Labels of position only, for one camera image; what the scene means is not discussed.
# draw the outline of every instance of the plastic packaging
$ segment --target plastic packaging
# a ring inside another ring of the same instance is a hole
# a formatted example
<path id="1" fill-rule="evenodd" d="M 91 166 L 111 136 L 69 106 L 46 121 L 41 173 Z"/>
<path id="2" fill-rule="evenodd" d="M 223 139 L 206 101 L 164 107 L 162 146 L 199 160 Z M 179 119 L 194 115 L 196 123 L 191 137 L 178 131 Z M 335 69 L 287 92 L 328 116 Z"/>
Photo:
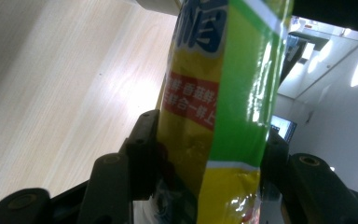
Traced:
<path id="1" fill-rule="evenodd" d="M 161 180 L 146 223 L 258 223 L 260 162 L 290 0 L 187 0 L 158 122 Z"/>

